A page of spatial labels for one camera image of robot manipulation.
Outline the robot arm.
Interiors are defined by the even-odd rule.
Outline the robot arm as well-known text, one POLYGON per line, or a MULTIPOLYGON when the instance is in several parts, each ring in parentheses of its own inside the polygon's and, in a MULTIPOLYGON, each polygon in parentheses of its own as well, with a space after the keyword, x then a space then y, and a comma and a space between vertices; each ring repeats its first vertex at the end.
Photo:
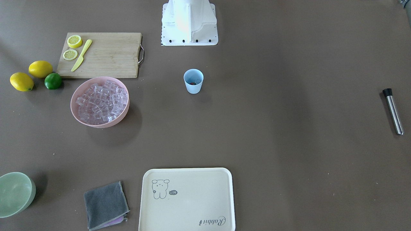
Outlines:
POLYGON ((411 17, 411 0, 399 0, 408 18, 411 17))

